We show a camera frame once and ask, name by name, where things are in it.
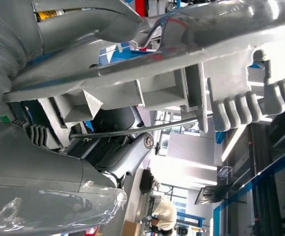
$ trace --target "yellow label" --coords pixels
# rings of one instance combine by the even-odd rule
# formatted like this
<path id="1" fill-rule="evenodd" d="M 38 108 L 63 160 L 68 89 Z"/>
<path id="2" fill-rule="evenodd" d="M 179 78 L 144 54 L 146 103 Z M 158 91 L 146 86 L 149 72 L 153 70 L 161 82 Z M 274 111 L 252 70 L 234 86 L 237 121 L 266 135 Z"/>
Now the yellow label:
<path id="1" fill-rule="evenodd" d="M 45 20 L 48 18 L 57 16 L 57 13 L 56 11 L 41 11 L 39 12 L 39 15 L 42 20 Z"/>

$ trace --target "workshop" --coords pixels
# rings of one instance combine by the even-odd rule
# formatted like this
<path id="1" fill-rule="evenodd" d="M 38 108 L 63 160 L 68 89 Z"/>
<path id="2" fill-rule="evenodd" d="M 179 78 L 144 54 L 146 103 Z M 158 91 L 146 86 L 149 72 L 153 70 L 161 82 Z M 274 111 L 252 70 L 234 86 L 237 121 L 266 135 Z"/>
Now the workshop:
<path id="1" fill-rule="evenodd" d="M 0 236 L 285 236 L 285 0 L 0 0 Z"/>

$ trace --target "black bag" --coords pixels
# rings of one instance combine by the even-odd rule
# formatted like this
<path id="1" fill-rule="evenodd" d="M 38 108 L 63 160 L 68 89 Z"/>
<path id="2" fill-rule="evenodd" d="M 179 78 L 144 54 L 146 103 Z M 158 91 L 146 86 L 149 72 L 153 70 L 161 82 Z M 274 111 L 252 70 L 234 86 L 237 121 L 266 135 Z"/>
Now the black bag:
<path id="1" fill-rule="evenodd" d="M 143 170 L 142 179 L 140 180 L 139 189 L 143 194 L 149 193 L 152 188 L 154 176 L 149 169 Z"/>

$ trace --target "white wall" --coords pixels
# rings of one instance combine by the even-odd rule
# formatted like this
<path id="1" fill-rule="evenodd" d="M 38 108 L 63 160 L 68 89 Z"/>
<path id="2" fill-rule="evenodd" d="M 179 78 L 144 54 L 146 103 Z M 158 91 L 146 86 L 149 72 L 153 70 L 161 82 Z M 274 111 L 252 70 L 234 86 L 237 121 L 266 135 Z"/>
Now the white wall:
<path id="1" fill-rule="evenodd" d="M 167 156 L 151 157 L 152 173 L 159 182 L 184 188 L 198 190 L 213 185 L 198 179 L 216 182 L 216 170 L 198 166 L 215 167 L 215 134 L 212 120 L 210 122 L 210 132 L 201 137 L 171 133 Z"/>
<path id="2" fill-rule="evenodd" d="M 209 130 L 209 133 L 201 134 L 201 137 L 171 133 L 167 155 L 213 166 L 215 144 L 213 126 L 210 125 Z"/>

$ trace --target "cardboard box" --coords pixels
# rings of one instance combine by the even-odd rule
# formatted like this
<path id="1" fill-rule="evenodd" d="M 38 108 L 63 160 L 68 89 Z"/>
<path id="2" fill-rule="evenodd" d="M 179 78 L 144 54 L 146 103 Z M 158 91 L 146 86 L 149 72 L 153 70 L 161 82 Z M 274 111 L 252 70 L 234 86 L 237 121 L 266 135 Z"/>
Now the cardboard box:
<path id="1" fill-rule="evenodd" d="M 140 224 L 125 220 L 121 236 L 139 236 Z"/>

